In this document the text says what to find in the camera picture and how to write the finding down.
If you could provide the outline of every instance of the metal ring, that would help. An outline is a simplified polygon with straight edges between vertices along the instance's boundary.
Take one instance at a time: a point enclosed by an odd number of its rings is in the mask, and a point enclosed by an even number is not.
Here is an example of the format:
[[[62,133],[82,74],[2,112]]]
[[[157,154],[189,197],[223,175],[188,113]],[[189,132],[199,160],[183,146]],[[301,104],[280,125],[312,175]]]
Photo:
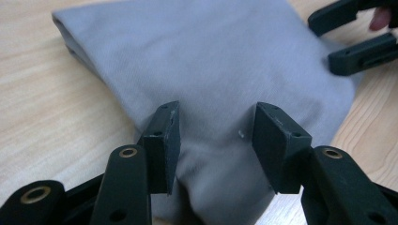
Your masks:
[[[138,151],[135,148],[126,148],[120,151],[119,156],[122,158],[130,158],[135,156],[137,153]]]
[[[342,158],[342,157],[343,157],[342,154],[340,154],[339,152],[337,152],[336,150],[331,149],[331,148],[324,149],[324,150],[323,150],[323,154],[324,154],[325,156],[329,157],[329,158],[336,158],[336,159],[339,159],[339,158]]]
[[[39,195],[33,195],[34,192],[41,191]],[[51,192],[51,188],[47,186],[40,186],[40,187],[35,187],[32,188],[24,193],[21,197],[21,203],[24,204],[31,204],[31,203],[37,203],[41,201],[42,199],[46,198]]]

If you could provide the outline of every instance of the wood grain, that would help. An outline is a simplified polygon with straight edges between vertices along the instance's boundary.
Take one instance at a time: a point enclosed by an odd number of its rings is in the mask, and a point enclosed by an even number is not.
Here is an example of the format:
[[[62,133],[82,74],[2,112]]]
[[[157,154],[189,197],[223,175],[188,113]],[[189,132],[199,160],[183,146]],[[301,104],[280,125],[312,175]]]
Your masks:
[[[112,150],[132,143],[133,124],[109,90],[73,59],[51,12],[99,2],[0,2],[0,203],[40,179],[66,189],[104,171]],[[300,18],[330,0],[289,0]],[[351,45],[386,32],[367,29],[371,10],[325,36]],[[398,63],[367,71],[332,145],[370,178],[398,190]],[[278,196],[257,224],[305,224],[299,196]]]

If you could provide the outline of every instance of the wooden table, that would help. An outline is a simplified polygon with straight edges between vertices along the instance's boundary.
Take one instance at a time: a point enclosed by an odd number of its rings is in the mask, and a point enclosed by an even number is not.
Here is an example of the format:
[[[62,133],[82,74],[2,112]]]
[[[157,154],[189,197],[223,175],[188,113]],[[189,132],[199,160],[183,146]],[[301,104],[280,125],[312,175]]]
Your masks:
[[[33,181],[66,189],[103,173],[110,152],[132,143],[133,124],[110,91],[72,58],[51,11],[98,2],[0,2],[0,203]],[[330,0],[290,0],[305,21]],[[326,38],[347,45],[374,37],[372,11]],[[333,144],[370,178],[398,190],[398,62],[366,73]],[[258,224],[303,224],[298,196],[279,196]]]

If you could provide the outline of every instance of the hand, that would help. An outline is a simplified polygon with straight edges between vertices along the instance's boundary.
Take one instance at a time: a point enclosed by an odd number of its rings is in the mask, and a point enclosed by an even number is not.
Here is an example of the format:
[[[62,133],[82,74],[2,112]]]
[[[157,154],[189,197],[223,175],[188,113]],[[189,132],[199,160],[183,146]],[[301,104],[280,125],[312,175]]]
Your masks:
[[[375,10],[375,15],[371,21],[369,29],[378,31],[386,27],[391,20],[391,10],[388,7],[378,7]]]

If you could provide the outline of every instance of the gray cloth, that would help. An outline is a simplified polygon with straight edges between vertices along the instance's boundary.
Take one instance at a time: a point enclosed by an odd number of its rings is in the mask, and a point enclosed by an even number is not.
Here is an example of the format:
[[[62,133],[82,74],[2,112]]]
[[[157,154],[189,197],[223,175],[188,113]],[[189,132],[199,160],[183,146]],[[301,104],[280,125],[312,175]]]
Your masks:
[[[360,78],[328,72],[335,46],[283,0],[135,0],[60,10],[54,22],[137,135],[158,106],[180,101],[175,193],[153,196],[154,216],[174,222],[190,205],[205,224],[253,224],[273,196],[251,148],[255,103],[328,144]]]

